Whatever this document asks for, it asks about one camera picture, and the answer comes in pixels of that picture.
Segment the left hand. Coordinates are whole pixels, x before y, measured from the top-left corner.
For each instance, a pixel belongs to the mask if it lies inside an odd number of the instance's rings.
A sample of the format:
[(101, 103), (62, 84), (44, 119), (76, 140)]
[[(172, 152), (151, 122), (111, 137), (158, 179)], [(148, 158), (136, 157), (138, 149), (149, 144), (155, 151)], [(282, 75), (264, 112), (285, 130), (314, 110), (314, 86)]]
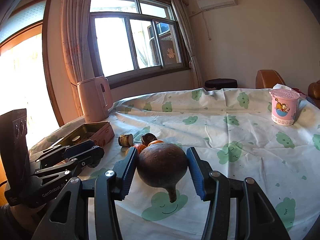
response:
[(31, 209), (20, 204), (1, 206), (1, 239), (31, 239), (53, 201)]

